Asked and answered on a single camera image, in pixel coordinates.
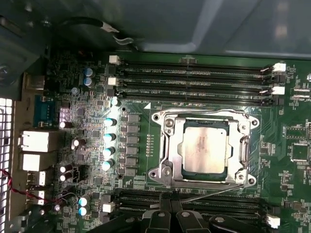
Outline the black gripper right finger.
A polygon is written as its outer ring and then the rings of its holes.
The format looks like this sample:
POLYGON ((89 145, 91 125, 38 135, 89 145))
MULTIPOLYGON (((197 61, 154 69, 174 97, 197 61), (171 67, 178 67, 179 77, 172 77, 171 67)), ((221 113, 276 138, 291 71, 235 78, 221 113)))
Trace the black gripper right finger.
POLYGON ((184 211, 179 199, 171 199, 172 213, 183 233, 261 233, 262 229, 226 215, 214 215, 205 221, 196 211, 184 211))

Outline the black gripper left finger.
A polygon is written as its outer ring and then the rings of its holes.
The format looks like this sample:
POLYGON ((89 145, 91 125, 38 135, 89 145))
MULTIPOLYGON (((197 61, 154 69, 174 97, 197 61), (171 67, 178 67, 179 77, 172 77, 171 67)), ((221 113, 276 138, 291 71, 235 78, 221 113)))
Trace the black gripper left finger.
POLYGON ((157 210, 146 211, 141 218, 121 215, 89 230, 90 233, 169 233, 171 228, 171 194, 163 193, 157 210))

